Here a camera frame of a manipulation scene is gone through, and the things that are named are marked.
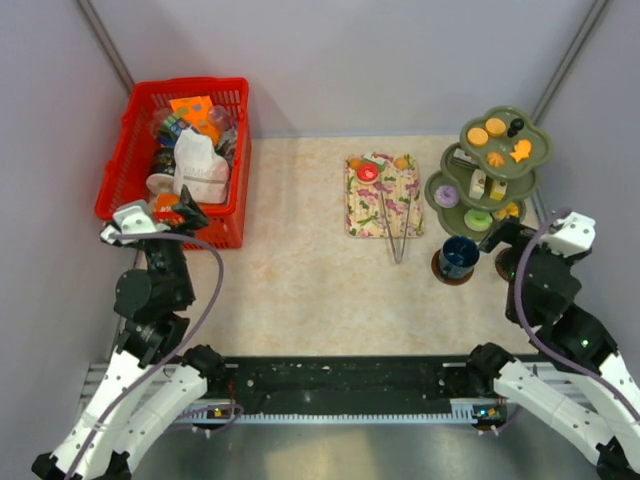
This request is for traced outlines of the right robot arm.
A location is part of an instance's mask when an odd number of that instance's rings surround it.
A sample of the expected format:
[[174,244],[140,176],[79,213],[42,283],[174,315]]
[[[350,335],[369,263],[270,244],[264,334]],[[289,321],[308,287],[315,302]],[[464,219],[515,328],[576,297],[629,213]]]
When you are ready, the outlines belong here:
[[579,213],[554,220],[545,231],[507,216],[479,244],[498,257],[509,276],[506,317],[519,325],[539,354],[586,399],[581,405],[549,386],[494,343],[474,348],[467,384],[476,394],[515,402],[570,442],[602,479],[639,476],[639,384],[602,322],[579,307],[572,267],[590,255],[595,222]]

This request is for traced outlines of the white cream cake slice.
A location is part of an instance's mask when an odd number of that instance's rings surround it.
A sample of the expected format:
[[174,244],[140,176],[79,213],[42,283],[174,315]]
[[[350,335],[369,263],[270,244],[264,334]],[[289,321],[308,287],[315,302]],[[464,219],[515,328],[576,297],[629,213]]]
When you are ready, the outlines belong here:
[[470,178],[469,197],[472,199],[480,199],[484,195],[485,187],[485,172],[481,169],[475,169]]

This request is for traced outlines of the dark blue mug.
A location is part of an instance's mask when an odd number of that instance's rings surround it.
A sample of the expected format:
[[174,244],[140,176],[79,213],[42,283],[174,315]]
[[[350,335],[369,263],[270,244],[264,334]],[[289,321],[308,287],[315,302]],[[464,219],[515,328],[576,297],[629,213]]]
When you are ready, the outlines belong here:
[[446,259],[458,267],[475,267],[480,258],[477,244],[465,236],[450,237],[443,243],[441,250]]

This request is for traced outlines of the chocolate cake slice with cherry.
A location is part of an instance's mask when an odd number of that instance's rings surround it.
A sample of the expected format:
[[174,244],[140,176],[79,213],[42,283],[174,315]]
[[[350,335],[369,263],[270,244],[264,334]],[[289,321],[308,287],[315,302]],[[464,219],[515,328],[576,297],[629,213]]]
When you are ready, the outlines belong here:
[[471,160],[466,160],[466,159],[462,159],[462,158],[458,158],[458,157],[453,157],[451,160],[451,163],[454,165],[457,165],[461,168],[466,168],[466,169],[470,169],[470,170],[475,170],[478,168],[478,165],[476,162],[473,162]]

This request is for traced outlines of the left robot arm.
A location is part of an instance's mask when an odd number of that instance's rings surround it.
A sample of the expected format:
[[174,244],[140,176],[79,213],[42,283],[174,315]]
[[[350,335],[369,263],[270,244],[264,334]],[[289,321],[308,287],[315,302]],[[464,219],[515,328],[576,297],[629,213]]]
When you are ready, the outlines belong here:
[[80,419],[59,446],[34,460],[40,479],[128,479],[190,404],[226,387],[219,354],[185,347],[196,330],[180,315],[195,300],[183,246],[209,219],[187,187],[172,210],[182,219],[174,226],[135,201],[118,208],[100,233],[106,244],[142,252],[146,266],[118,279],[114,310],[123,330]]

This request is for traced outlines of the orange dotted box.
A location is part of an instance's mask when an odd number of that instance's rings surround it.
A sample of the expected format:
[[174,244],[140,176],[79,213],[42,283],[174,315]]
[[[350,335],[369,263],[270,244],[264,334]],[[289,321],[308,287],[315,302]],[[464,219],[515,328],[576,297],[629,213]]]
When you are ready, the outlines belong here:
[[209,96],[171,99],[169,105],[174,113],[195,127],[200,134],[210,137],[214,145],[218,143],[220,133],[209,121],[209,112],[213,108]]

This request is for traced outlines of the purple frosted donut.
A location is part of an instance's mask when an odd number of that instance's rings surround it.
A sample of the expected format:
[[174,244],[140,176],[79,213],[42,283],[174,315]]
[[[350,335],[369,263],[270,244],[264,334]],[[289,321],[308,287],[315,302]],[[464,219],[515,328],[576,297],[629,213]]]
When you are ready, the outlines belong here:
[[459,194],[453,185],[441,185],[434,192],[434,201],[442,208],[454,208],[459,203]]

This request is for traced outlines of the stainless steel food tongs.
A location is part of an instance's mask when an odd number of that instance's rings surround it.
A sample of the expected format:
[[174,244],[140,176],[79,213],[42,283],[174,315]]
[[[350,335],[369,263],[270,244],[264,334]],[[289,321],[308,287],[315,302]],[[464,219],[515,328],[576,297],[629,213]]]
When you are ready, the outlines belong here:
[[408,228],[411,219],[412,197],[407,195],[404,201],[396,201],[395,207],[389,207],[390,198],[381,184],[379,191],[380,210],[383,226],[386,230],[391,254],[396,265],[403,262],[406,242],[408,238]]

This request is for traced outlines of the round tan cracker biscuit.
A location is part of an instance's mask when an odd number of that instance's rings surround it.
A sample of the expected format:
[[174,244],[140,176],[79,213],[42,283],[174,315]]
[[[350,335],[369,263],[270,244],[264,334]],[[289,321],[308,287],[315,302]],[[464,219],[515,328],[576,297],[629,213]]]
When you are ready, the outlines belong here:
[[471,145],[481,147],[487,144],[489,135],[484,128],[473,127],[467,131],[466,138]]

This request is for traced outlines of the black cylindrical can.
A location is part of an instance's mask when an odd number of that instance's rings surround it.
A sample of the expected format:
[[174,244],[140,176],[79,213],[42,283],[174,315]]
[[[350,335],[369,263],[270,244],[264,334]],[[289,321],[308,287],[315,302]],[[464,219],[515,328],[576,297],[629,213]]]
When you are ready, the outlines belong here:
[[175,157],[174,149],[172,147],[160,147],[154,151],[149,174],[150,175],[168,175],[173,177],[175,175]]

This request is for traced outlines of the green three-tier dessert stand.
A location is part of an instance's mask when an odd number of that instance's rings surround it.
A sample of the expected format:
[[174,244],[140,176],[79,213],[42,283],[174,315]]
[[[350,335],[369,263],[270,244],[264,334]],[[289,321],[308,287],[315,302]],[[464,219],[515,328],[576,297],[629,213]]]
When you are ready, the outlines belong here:
[[[489,136],[486,145],[471,145],[466,138],[467,131],[473,127],[484,128],[491,117],[502,119],[507,127],[501,137]],[[516,164],[509,153],[520,139],[528,139],[532,143],[530,157]],[[486,162],[488,152],[498,151],[505,159],[501,168],[492,168]],[[489,229],[482,232],[470,230],[464,222],[464,215],[469,209],[493,213],[503,209],[510,202],[520,206],[519,220],[526,215],[525,200],[531,197],[538,185],[539,169],[549,162],[553,145],[549,135],[536,126],[530,116],[514,106],[497,106],[489,109],[481,116],[469,120],[461,129],[459,140],[450,145],[442,153],[439,169],[426,181],[424,196],[429,206],[435,211],[442,229],[449,235],[468,237],[480,241]],[[486,174],[486,187],[480,199],[469,197],[469,183],[474,170],[461,168],[451,163],[453,157],[476,162],[477,169]],[[501,201],[489,198],[489,190],[493,180],[505,181],[508,184],[506,195]],[[434,192],[441,185],[453,185],[459,194],[459,203],[454,208],[442,208],[434,201]],[[498,222],[493,217],[492,224]]]

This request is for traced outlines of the red plastic basket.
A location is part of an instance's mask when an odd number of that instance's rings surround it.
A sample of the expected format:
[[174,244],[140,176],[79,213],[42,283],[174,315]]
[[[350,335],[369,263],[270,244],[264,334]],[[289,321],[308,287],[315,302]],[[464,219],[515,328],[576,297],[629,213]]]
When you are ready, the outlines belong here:
[[207,218],[198,239],[243,243],[251,139],[246,79],[193,77],[137,84],[122,117],[94,211],[150,200],[156,221],[181,229],[187,190]]

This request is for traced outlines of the yellow frosted donut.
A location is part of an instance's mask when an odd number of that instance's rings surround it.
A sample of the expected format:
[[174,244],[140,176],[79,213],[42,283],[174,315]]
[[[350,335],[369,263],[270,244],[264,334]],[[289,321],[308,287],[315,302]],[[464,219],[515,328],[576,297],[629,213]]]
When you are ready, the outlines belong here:
[[494,212],[493,217],[498,221],[502,221],[507,217],[519,218],[520,206],[516,202],[510,202],[503,209]]

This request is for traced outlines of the brown wooden coaster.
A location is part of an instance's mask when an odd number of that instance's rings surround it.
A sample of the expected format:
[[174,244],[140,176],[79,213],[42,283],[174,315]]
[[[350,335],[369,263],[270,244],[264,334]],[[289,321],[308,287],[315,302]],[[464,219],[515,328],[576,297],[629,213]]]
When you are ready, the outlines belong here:
[[468,282],[475,271],[474,267],[463,268],[446,259],[442,250],[437,250],[431,259],[431,270],[437,280],[450,286],[460,286]]
[[509,281],[512,275],[511,248],[501,250],[495,258],[495,269],[498,275],[505,281]]

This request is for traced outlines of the yellow square cake piece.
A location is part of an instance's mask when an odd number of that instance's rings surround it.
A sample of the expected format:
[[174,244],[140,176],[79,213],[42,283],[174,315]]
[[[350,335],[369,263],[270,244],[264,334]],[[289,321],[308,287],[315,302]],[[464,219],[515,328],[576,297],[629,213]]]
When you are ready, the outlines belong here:
[[508,184],[505,181],[493,180],[489,190],[489,198],[494,201],[501,201],[506,195]]

